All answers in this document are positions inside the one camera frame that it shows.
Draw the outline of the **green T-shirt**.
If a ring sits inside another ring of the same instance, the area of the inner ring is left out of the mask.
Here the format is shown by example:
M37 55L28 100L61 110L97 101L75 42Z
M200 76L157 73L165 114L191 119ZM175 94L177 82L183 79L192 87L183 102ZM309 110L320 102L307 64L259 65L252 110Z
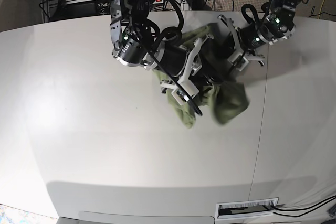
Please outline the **green T-shirt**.
M220 49L223 42L215 23L184 32L180 45L192 49L196 38L206 34L213 35L213 39L208 39L201 47L201 59L206 59L224 77L223 53ZM233 74L224 78L225 81L221 84L211 84L201 76L200 70L195 81L200 91L193 99L198 107L207 106L213 121L219 125L229 123L249 106L244 84L237 82Z

